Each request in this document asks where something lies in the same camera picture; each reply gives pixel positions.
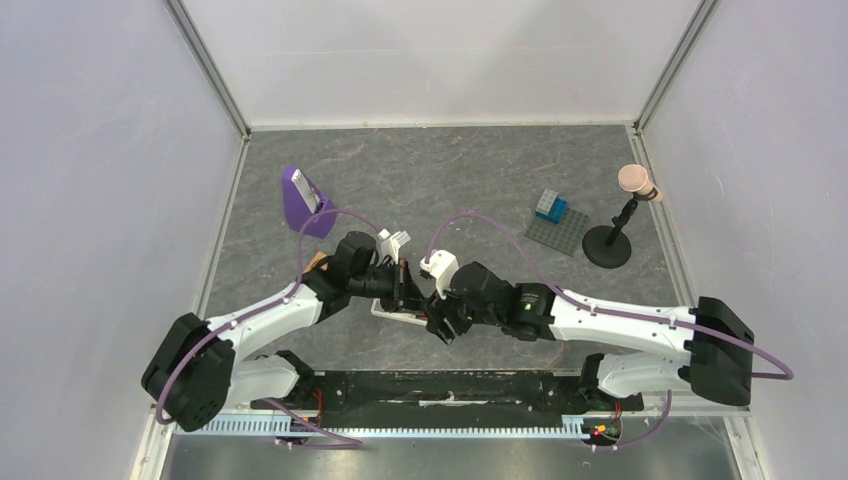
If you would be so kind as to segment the white remote control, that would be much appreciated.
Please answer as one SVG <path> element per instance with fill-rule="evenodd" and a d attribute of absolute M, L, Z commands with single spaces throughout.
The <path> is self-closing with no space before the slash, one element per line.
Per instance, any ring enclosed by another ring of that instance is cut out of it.
<path fill-rule="evenodd" d="M 375 317 L 400 321 L 421 327 L 425 327 L 427 324 L 427 317 L 423 313 L 403 308 L 396 311 L 388 311 L 382 307 L 380 301 L 377 299 L 373 300 L 370 312 Z"/>

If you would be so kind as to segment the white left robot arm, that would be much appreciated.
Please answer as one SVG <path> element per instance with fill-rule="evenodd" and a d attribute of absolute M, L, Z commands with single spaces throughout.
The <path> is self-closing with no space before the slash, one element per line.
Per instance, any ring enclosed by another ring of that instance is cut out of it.
<path fill-rule="evenodd" d="M 304 407 L 314 393 L 311 370 L 291 353 L 257 353 L 353 298 L 371 300 L 377 317 L 424 326 L 425 298 L 400 254 L 409 240 L 405 231 L 350 232 L 333 254 L 317 253 L 300 282 L 266 299 L 207 320 L 193 312 L 177 318 L 140 380 L 157 413 L 192 432 L 223 409 L 266 397 Z"/>

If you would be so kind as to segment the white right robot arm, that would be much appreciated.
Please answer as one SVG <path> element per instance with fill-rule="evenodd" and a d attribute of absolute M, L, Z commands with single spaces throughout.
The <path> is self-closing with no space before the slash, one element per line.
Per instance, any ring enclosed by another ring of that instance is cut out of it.
<path fill-rule="evenodd" d="M 649 307 L 554 291 L 543 283 L 512 285 L 478 262 L 454 257 L 420 264 L 436 291 L 425 305 L 427 329 L 445 343 L 473 325 L 499 328 L 521 341 L 588 341 L 628 349 L 593 354 L 577 382 L 580 400 L 602 408 L 614 398 L 684 391 L 714 403 L 751 401 L 751 329 L 722 300 L 694 307 Z"/>

